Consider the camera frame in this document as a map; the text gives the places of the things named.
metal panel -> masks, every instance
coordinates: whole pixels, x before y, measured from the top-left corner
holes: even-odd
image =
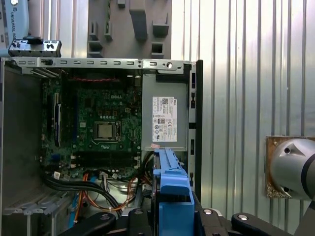
[[[294,233],[309,202],[265,197],[264,140],[315,135],[315,3],[189,2],[182,58],[204,60],[201,203],[228,218],[245,211]]]

motherboard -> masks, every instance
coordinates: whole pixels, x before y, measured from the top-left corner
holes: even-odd
[[[134,78],[42,83],[41,164],[60,178],[106,170],[129,178],[140,167],[141,83]]]

cable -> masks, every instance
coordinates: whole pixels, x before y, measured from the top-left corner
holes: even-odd
[[[57,180],[47,175],[42,176],[43,182],[50,188],[58,190],[58,191],[94,191],[103,195],[108,202],[110,203],[112,208],[117,208],[119,206],[116,199],[110,195],[107,191],[104,191],[99,185],[87,181],[63,181]]]

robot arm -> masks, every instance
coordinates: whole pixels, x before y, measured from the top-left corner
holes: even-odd
[[[315,197],[315,142],[290,139],[273,153],[270,174],[277,190],[289,198]]]

red wire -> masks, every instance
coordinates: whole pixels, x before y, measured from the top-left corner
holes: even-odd
[[[73,77],[74,80],[82,81],[82,82],[108,82],[108,81],[115,81],[115,78],[104,78],[104,79],[96,79],[96,80],[91,80],[91,79],[82,79],[78,77]]]

